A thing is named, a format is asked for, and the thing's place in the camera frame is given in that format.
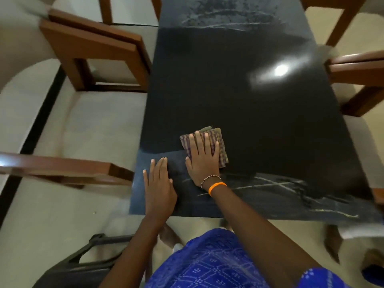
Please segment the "orange wristband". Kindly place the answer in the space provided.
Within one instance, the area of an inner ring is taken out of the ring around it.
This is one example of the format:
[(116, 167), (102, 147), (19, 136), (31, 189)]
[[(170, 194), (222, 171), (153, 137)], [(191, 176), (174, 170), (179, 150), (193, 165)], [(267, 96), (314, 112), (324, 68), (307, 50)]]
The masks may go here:
[(217, 183), (212, 184), (212, 185), (209, 187), (209, 189), (208, 189), (208, 194), (210, 195), (210, 197), (213, 196), (213, 195), (212, 195), (212, 191), (213, 191), (215, 188), (217, 188), (217, 187), (219, 187), (219, 188), (221, 188), (221, 189), (222, 189), (222, 187), (227, 188), (227, 184), (225, 184), (224, 182), (217, 182)]

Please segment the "person's right forearm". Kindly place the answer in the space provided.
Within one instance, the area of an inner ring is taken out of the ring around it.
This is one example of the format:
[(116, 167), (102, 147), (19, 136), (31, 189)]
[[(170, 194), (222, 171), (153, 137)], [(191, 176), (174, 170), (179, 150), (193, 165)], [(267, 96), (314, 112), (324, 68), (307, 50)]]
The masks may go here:
[(263, 218), (230, 188), (215, 188), (212, 198), (270, 288), (295, 288), (311, 268), (321, 268), (308, 253)]

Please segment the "black plastic chair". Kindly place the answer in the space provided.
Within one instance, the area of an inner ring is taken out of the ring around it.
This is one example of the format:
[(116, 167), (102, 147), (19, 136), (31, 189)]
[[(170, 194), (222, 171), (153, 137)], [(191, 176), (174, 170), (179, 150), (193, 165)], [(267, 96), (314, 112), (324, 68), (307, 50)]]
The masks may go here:
[(98, 288), (122, 252), (107, 260), (88, 263), (80, 263), (81, 257), (92, 247), (129, 243), (133, 236), (108, 237), (104, 233), (93, 235), (87, 245), (47, 270), (32, 288)]

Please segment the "brown wooden chair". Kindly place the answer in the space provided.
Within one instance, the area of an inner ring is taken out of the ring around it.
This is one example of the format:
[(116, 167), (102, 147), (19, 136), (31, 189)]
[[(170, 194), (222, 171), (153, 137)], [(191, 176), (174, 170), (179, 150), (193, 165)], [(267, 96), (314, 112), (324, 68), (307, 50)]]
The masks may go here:
[[(48, 11), (39, 28), (76, 91), (148, 91), (152, 62), (140, 35), (57, 9)], [(123, 61), (137, 84), (98, 85), (88, 59)]]
[(135, 173), (107, 162), (0, 152), (0, 174), (82, 189), (85, 185), (130, 186)]
[(333, 28), (326, 45), (335, 47), (349, 27), (354, 17), (367, 0), (300, 0), (303, 9), (309, 7), (331, 8), (343, 10)]
[(343, 115), (362, 117), (384, 101), (384, 50), (334, 57), (325, 68), (331, 84), (363, 86), (341, 106)]

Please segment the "person's left forearm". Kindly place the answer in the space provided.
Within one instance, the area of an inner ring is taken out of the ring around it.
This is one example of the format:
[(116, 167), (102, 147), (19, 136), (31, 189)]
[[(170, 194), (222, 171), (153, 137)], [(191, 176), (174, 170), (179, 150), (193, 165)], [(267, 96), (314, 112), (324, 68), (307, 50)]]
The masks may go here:
[(135, 235), (103, 279), (99, 288), (139, 288), (151, 258), (157, 236), (168, 217), (163, 214), (146, 215)]

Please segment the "person's right hand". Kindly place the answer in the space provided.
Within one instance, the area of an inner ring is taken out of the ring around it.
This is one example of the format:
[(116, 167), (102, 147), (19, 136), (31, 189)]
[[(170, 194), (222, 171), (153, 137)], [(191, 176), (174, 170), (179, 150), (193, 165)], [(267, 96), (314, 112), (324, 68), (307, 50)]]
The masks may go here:
[(210, 139), (207, 133), (205, 133), (205, 159), (198, 159), (195, 149), (195, 133), (189, 135), (190, 150), (192, 155), (192, 166), (194, 169), (194, 175), (190, 175), (192, 181), (197, 187), (208, 191), (209, 187), (217, 182), (221, 182), (219, 173), (219, 162), (213, 160), (213, 154), (210, 147)]

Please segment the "blue patterned garment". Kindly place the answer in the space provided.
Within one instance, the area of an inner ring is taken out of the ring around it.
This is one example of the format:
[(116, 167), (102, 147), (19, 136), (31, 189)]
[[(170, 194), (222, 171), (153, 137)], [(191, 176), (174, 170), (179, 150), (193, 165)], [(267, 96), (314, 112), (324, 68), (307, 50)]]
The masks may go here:
[(157, 268), (145, 288), (270, 288), (235, 233), (212, 229)]

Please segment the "checked brown cleaning cloth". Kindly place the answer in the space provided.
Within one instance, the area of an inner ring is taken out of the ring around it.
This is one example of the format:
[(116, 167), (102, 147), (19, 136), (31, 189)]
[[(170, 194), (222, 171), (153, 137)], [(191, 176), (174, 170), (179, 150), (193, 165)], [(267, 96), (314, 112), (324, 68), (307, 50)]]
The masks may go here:
[[(202, 136), (203, 143), (205, 142), (204, 133), (207, 133), (210, 139), (211, 152), (215, 152), (215, 144), (218, 142), (219, 146), (219, 169), (223, 169), (228, 164), (228, 156), (225, 150), (225, 144), (223, 141), (221, 129), (219, 127), (213, 128), (212, 126), (204, 127), (199, 130), (200, 135)], [(187, 156), (192, 159), (191, 150), (190, 150), (190, 140), (189, 134), (184, 134), (179, 137), (183, 149), (186, 151)]]

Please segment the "person's left hand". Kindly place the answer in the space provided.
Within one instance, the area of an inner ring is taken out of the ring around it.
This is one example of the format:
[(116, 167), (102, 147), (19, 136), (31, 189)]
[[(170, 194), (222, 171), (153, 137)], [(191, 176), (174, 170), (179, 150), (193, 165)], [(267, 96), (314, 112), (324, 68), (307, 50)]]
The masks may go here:
[(149, 189), (145, 190), (145, 215), (159, 222), (165, 223), (174, 211), (177, 201), (177, 194), (169, 192), (169, 174), (167, 170), (168, 159), (163, 158), (161, 169), (161, 181), (155, 183), (155, 166), (154, 159), (150, 162), (150, 185)]

